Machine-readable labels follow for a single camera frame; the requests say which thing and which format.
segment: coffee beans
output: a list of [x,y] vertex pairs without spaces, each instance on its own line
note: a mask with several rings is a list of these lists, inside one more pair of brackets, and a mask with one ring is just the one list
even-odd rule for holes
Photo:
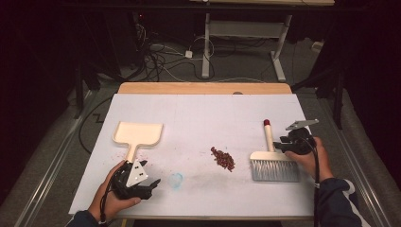
[[233,157],[231,157],[229,153],[224,153],[221,150],[216,150],[215,147],[212,147],[210,150],[212,150],[212,155],[215,155],[215,161],[218,163],[218,165],[224,168],[228,168],[228,170],[232,172],[235,165]]

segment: white metal frame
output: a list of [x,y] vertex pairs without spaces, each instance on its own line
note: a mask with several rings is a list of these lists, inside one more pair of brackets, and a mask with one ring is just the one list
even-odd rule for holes
[[271,60],[280,82],[286,81],[279,57],[288,33],[291,15],[286,17],[284,23],[258,23],[238,21],[211,21],[210,13],[206,13],[204,30],[204,52],[201,76],[209,78],[210,66],[210,36],[235,36],[235,37],[256,37],[256,38],[278,38],[275,51],[270,52]]

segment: hand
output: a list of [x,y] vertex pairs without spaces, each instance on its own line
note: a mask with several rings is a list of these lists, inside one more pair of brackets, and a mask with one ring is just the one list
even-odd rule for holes
[[[319,157],[319,168],[320,168],[320,179],[319,181],[322,182],[325,179],[333,178],[333,173],[331,172],[327,151],[323,146],[322,139],[319,137],[314,137],[316,142],[316,150],[318,151]],[[305,155],[298,155],[292,151],[286,151],[286,156],[290,159],[294,160],[295,162],[299,163],[301,166],[304,167],[307,173],[309,173],[313,179],[315,179],[315,156],[312,152],[309,152]]]
[[[124,165],[125,161],[121,161],[117,166],[115,166],[112,170],[110,170],[109,174],[106,177],[106,180],[100,185],[99,189],[96,191],[94,200],[92,204],[89,206],[88,211],[92,214],[92,216],[100,221],[100,201],[103,197],[107,184],[110,181],[110,178],[113,176],[115,171]],[[109,192],[106,199],[106,205],[104,213],[106,214],[106,219],[112,219],[114,216],[121,210],[132,207],[141,202],[140,198],[130,198],[128,200],[120,200],[113,191]]]

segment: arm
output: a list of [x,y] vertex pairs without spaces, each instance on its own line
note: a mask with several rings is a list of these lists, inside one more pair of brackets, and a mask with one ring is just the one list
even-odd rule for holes
[[[320,166],[318,217],[321,226],[369,226],[357,209],[354,185],[334,177],[327,151],[320,138],[315,137]],[[312,152],[298,155],[291,151],[286,156],[299,163],[315,179],[315,159]]]
[[[124,164],[124,161],[121,161],[117,166],[115,166],[112,170],[110,170],[109,174],[106,177],[106,180],[100,185],[99,189],[96,191],[94,200],[92,204],[89,206],[86,211],[77,212],[74,217],[68,222],[67,227],[74,226],[98,226],[97,224],[100,222],[100,202],[103,195],[106,192],[107,185],[112,178],[113,174],[116,172],[118,168],[120,168]],[[109,192],[107,199],[104,214],[106,215],[106,219],[110,220],[114,218],[114,216],[121,210],[132,207],[141,202],[139,198],[130,198],[128,200],[119,200],[113,191]]]
[[321,226],[370,226],[357,209],[354,185],[342,179],[321,182],[318,205]]

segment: wooden table edge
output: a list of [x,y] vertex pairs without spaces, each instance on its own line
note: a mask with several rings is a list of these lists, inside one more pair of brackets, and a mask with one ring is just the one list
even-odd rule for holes
[[119,94],[159,95],[287,95],[286,83],[125,82]]

